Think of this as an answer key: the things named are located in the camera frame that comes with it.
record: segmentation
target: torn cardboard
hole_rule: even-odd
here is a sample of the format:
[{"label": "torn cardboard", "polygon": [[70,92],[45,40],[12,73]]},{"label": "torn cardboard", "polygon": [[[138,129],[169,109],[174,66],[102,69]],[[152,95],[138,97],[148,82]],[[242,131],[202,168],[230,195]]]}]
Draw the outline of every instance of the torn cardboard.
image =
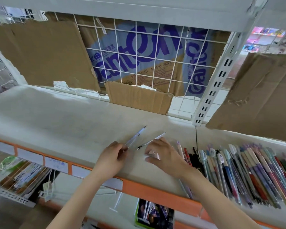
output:
[{"label": "torn cardboard", "polygon": [[[216,67],[225,46],[223,43],[203,43],[203,41],[195,39],[204,39],[207,34],[208,40],[227,42],[230,35],[230,32],[226,31],[189,27],[189,38],[186,40],[181,39],[180,41],[179,38],[171,38],[169,36],[178,37],[182,35],[183,37],[187,37],[187,27],[183,29],[181,26],[160,24],[159,34],[163,36],[157,37],[158,24],[137,22],[136,46],[135,21],[115,19],[114,23],[114,19],[110,18],[95,18],[95,21],[93,21],[92,16],[65,13],[56,13],[55,15],[53,12],[47,12],[46,16],[50,21],[57,21],[58,19],[59,21],[75,22],[76,19],[85,47],[91,48],[87,49],[87,52],[95,67],[98,81],[122,81],[125,84],[139,86],[145,84],[149,87],[153,86],[153,88],[157,88],[162,92],[172,93],[174,96],[201,97],[205,90],[203,85],[206,86],[208,84],[214,71],[214,68],[206,66]],[[91,26],[105,27],[112,30]],[[98,38],[101,49],[108,52],[102,52],[101,54],[98,51],[100,49]],[[116,53],[111,53],[118,50],[124,54],[117,56]],[[203,52],[198,64],[202,66],[197,66],[195,69],[195,65],[193,64],[197,63],[200,50]],[[156,63],[154,63],[153,59],[155,52],[156,59],[158,59]],[[176,63],[174,66],[175,59],[177,62],[186,62],[189,64]],[[104,66],[111,70],[105,71],[103,69]],[[193,72],[192,84],[188,86]]]},{"label": "torn cardboard", "polygon": [[286,141],[286,55],[248,54],[206,127]]},{"label": "torn cardboard", "polygon": [[166,115],[173,95],[118,82],[106,82],[110,103]]},{"label": "torn cardboard", "polygon": [[31,85],[65,81],[71,88],[100,87],[76,24],[27,22],[0,26],[0,51]]}]

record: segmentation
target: hand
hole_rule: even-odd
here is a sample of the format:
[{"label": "hand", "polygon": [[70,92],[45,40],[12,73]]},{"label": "hand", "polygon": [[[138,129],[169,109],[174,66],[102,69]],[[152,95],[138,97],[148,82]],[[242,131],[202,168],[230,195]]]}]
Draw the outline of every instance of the hand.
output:
[{"label": "hand", "polygon": [[103,150],[93,168],[102,181],[112,178],[123,168],[127,149],[122,143],[114,141]]},{"label": "hand", "polygon": [[187,170],[191,168],[164,137],[154,139],[149,143],[145,154],[150,154],[151,152],[157,153],[160,160],[154,157],[147,157],[145,161],[158,166],[165,173],[175,178],[182,178],[187,173]]}]

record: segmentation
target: right hand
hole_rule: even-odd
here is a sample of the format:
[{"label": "right hand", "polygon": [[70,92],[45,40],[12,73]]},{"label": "right hand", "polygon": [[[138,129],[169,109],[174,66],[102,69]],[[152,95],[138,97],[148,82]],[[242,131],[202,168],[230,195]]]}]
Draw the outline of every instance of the right hand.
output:
[{"label": "right hand", "polygon": [[160,160],[153,157],[147,157],[145,158],[145,161],[158,166],[165,173],[175,178],[181,179],[191,168],[164,137],[154,139],[149,143],[146,147],[145,154],[149,154],[150,152],[157,153]]}]

